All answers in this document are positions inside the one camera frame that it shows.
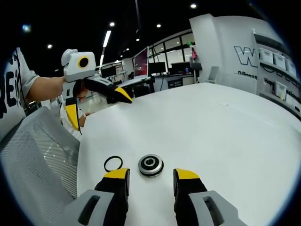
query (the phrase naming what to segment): desk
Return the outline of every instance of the desk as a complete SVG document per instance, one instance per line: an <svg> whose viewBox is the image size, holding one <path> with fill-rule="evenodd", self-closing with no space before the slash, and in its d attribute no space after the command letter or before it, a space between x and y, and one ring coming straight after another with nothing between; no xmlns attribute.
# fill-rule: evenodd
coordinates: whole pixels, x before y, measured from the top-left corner
<svg viewBox="0 0 301 226"><path fill-rule="evenodd" d="M126 226L176 225L174 168L199 174L247 225L267 225L294 190L300 140L300 121L262 97L209 83L168 89L87 117L78 195L94 189L104 161L118 155L131 169ZM165 165L156 178L137 166L150 153Z"/></svg>
<svg viewBox="0 0 301 226"><path fill-rule="evenodd" d="M141 78L134 78L132 80L127 80L127 81L119 84L118 86L123 87L123 88L124 87L134 87L134 86L146 83L146 84L150 85L150 92L154 93L155 92L154 85L153 85L154 82L155 81L154 81L153 77L146 77L146 78L141 77Z"/></svg>
<svg viewBox="0 0 301 226"><path fill-rule="evenodd" d="M182 80L184 85L194 84L193 74L168 74L168 75L155 75L154 89L155 92L169 89L169 82Z"/></svg>

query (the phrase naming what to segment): black ceiling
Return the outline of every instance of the black ceiling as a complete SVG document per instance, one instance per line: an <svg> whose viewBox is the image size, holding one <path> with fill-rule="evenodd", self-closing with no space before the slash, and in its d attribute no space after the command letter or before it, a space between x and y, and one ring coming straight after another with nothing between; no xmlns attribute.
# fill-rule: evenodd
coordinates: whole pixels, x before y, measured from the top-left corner
<svg viewBox="0 0 301 226"><path fill-rule="evenodd" d="M61 55L67 48L93 51L96 64L99 64L106 31L111 29L104 64L120 60L120 55L132 57L147 45L189 29L189 19L195 16L210 13L213 16L260 18L246 1L241 0L225 3L199 0L137 2L139 31L135 0L74 1L69 5L44 1L41 5L26 3L14 7L13 17L18 24L30 24L32 28L30 33L24 34L21 45L29 68L40 76L57 75L54 71L60 68ZM191 9L191 3L198 7ZM112 21L116 25L110 28ZM49 43L53 45L52 49L47 49Z"/></svg>

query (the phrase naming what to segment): computer monitor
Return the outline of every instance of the computer monitor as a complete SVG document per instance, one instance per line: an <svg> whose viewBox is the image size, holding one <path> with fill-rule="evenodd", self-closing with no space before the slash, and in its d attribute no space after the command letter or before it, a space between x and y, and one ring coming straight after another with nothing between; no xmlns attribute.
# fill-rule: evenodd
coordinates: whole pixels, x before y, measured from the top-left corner
<svg viewBox="0 0 301 226"><path fill-rule="evenodd" d="M166 72L165 62L149 63L149 74Z"/></svg>
<svg viewBox="0 0 301 226"><path fill-rule="evenodd" d="M134 57L134 77L147 77L148 75L148 52L146 47Z"/></svg>
<svg viewBox="0 0 301 226"><path fill-rule="evenodd" d="M103 78L107 78L113 75L116 75L116 67L108 67L108 68L102 68L101 69L101 74Z"/></svg>
<svg viewBox="0 0 301 226"><path fill-rule="evenodd" d="M174 63L171 64L172 73L191 73L190 62L181 62L181 63Z"/></svg>

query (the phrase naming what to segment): shelf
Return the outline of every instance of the shelf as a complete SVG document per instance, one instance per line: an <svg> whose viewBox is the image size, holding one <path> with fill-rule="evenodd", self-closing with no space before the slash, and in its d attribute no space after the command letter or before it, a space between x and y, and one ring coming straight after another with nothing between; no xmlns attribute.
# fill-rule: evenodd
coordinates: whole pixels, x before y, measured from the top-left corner
<svg viewBox="0 0 301 226"><path fill-rule="evenodd" d="M293 114L297 119L299 119L301 121L301 114L300 112L298 112L297 110L294 109L293 106L287 104L286 101L281 100L280 98L278 98L277 96L268 93L268 92L261 92L259 94L259 96L279 105L280 107L283 107L284 109L286 109L287 111L289 111L291 114Z"/></svg>
<svg viewBox="0 0 301 226"><path fill-rule="evenodd" d="M285 44L283 44L279 41L276 41L270 37L267 37L266 35L260 34L260 33L254 33L254 36L255 36L255 40L258 44L274 48L274 49L290 56L291 53Z"/></svg>
<svg viewBox="0 0 301 226"><path fill-rule="evenodd" d="M299 82L298 79L294 75L292 75L290 72L288 72L287 70L285 70L275 64L271 64L271 63L263 61L263 60L259 60L259 63L261 66L267 67L269 69L275 70L275 71L283 74L289 80L292 80L292 81L294 81L294 83L297 83L299 88L301 87L301 82Z"/></svg>

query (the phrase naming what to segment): gray t-shirt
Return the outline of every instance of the gray t-shirt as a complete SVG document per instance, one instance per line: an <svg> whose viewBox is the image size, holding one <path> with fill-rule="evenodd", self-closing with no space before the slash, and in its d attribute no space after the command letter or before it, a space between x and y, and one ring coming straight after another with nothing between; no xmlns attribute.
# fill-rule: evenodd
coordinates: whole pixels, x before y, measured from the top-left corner
<svg viewBox="0 0 301 226"><path fill-rule="evenodd" d="M21 86L26 97L38 77L34 71L29 70L20 48L17 48L8 60L4 74L0 76L0 141L25 118L25 112L21 106L23 103Z"/></svg>

